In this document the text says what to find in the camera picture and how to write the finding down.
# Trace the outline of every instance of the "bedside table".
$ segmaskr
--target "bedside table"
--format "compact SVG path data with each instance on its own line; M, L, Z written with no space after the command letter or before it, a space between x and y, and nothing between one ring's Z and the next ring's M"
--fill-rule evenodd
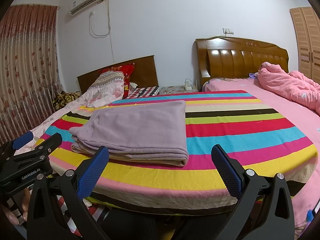
M185 90L184 86L171 86L171 87L163 87L159 95L186 94L186 93L194 93L194 92L199 92L195 86L192 87L192 90L188 90L188 91Z

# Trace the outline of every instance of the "human hand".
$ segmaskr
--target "human hand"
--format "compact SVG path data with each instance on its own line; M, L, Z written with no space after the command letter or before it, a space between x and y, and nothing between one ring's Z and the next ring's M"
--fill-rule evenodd
M22 209L23 209L23 219L25 221L27 221L27 217L28 217L28 208L29 208L29 202L30 202L30 197L31 197L31 194L28 190L28 188L25 188L23 190L24 192L24 197L22 199L22 203L21 203L21 206L22 206ZM7 216L7 218L9 219L9 221L14 224L14 225L18 225L19 224L19 220L18 218L16 218L16 216L7 208L5 207L4 205L0 204L0 207L2 208L4 214Z

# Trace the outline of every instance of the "silver bolt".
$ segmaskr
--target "silver bolt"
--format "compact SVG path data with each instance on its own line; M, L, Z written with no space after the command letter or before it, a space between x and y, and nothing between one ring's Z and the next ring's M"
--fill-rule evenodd
M277 176L279 179L284 179L284 175L282 173L278 173Z
M253 176L254 175L254 171L253 170L247 170L246 172L247 172L247 174L249 176Z
M75 172L73 170L67 170L66 171L66 176L71 177Z
M40 174L37 175L37 180L41 180L41 179L43 179L43 177L44 177L43 174L40 173Z

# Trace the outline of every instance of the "lavender blanket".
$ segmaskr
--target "lavender blanket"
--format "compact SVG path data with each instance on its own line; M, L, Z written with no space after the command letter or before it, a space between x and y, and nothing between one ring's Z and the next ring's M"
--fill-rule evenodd
M70 128L72 150L94 154L105 146L111 159L184 166L185 108L185 101L172 101L96 110L84 126Z

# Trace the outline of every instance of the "air conditioner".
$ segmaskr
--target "air conditioner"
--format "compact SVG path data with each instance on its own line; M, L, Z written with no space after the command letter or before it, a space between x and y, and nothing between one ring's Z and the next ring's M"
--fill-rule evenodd
M88 7L99 3L103 0L74 0L71 4L70 4L70 10L69 10L69 14L71 16L74 16L76 14L78 14L79 12L87 9Z

